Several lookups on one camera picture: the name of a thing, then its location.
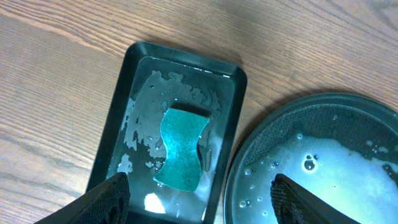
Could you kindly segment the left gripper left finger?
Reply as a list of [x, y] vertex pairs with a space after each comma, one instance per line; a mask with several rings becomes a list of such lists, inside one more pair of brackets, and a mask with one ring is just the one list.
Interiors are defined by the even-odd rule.
[[130, 191], [119, 172], [36, 224], [121, 224], [127, 220]]

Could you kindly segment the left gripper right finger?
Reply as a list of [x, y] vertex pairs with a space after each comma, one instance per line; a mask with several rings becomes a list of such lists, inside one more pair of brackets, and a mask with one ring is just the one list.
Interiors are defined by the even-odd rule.
[[271, 183], [271, 203], [279, 224], [356, 223], [284, 174]]

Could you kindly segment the green yellow sponge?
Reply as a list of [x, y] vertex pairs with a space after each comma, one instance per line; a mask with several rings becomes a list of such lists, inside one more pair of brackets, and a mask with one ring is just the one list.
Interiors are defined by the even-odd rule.
[[196, 191], [201, 179], [198, 140], [210, 120], [202, 115], [171, 108], [160, 124], [166, 150], [163, 166], [153, 179], [172, 189]]

